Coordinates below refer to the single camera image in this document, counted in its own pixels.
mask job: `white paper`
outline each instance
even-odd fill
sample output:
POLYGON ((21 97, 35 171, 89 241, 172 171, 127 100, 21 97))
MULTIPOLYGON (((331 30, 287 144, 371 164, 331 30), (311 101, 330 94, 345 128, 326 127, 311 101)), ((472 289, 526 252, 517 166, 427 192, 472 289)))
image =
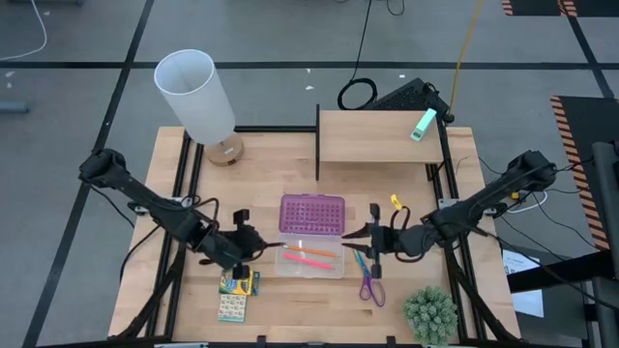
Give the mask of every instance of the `white paper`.
MULTIPOLYGON (((531 258, 540 262, 540 260, 535 257, 531 258)), ((505 273, 507 275, 538 267, 537 264, 526 257, 509 250, 503 250, 503 266, 505 266, 505 273)), ((544 318, 542 290, 512 294, 512 301, 514 302, 514 309, 517 312, 544 318)))

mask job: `floor tile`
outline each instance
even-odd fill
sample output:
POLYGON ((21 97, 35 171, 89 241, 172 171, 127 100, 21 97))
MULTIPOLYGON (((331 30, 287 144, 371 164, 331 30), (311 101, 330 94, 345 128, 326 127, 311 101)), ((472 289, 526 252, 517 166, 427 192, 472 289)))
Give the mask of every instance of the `floor tile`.
POLYGON ((119 72, 0 73, 0 100, 31 103, 28 114, 0 114, 0 336, 16 347, 67 224, 79 187, 77 167, 92 149, 119 72))
MULTIPOLYGON (((145 0, 37 2, 47 46, 23 61, 117 61, 127 56, 145 0)), ((26 3, 0 2, 0 57, 29 52, 44 41, 41 24, 26 3)))
MULTIPOLYGON (((526 150, 539 150, 548 160, 565 166, 567 157, 550 107, 552 95, 600 97, 600 92, 590 72, 464 71, 454 107, 456 125, 473 128, 478 153, 494 170, 505 170, 510 160, 526 150)), ((487 182, 496 177, 485 168, 484 174, 487 182)), ((574 179, 567 172, 558 174, 552 187, 575 190, 574 179)), ((577 195, 550 192, 543 207, 591 242, 577 195)), ((591 250, 573 231, 553 224, 539 209, 505 218, 557 253, 576 256, 591 250)), ((501 220, 497 230, 508 243, 540 249, 501 220)))
POLYGON ((598 62, 619 62, 619 18, 579 18, 578 23, 598 62))
MULTIPOLYGON (((218 62, 354 61, 366 3, 158 1, 137 59, 159 61, 175 50, 197 48, 218 62)), ((475 2, 406 4, 404 15, 392 16, 385 2, 373 2, 362 60, 455 62, 475 2)), ((509 17, 498 2, 489 1, 476 31, 467 61, 584 61, 565 18, 509 17)))
POLYGON ((619 98, 619 71, 603 71, 604 77, 608 82, 608 87, 612 90, 615 98, 619 98))
MULTIPOLYGON (((144 182, 159 127, 178 125, 153 82, 153 71, 133 70, 105 147, 119 151, 126 158, 127 169, 144 182)), ((134 220, 126 196, 113 189, 103 192, 134 220)), ((120 266, 132 235, 127 222, 91 191, 39 344, 106 338, 120 266)))

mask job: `succulent plant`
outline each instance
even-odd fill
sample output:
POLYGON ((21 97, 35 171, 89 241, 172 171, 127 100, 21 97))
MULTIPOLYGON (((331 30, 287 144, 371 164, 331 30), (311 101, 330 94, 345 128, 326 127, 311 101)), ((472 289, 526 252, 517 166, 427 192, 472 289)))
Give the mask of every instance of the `succulent plant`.
POLYGON ((446 345, 450 336, 456 334, 457 307, 452 298, 439 287, 426 287, 412 295, 402 309, 421 344, 446 345))

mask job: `clear plastic container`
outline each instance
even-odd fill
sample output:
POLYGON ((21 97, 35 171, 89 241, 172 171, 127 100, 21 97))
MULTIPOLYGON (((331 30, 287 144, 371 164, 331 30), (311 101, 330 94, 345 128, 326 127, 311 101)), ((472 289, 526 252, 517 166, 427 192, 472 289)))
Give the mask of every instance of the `clear plastic container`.
POLYGON ((285 247, 278 248, 276 267, 280 276, 298 276, 307 278, 342 278, 344 277, 344 247, 339 236, 315 236, 293 233, 280 233, 280 242, 290 247, 303 247, 329 251, 337 257, 318 255, 314 253, 291 250, 285 247), (323 269, 306 263, 285 258, 285 254, 302 257, 333 267, 323 269))

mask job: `green highlighter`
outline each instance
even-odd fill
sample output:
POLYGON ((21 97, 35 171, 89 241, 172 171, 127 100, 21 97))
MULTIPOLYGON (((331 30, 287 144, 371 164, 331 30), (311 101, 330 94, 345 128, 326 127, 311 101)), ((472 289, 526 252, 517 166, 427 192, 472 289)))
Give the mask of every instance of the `green highlighter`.
POLYGON ((410 138, 415 141, 421 141, 422 137, 426 133, 427 129, 431 126, 431 122, 434 121, 434 117, 436 116, 436 110, 428 109, 424 114, 424 117, 419 121, 415 130, 410 134, 410 138))

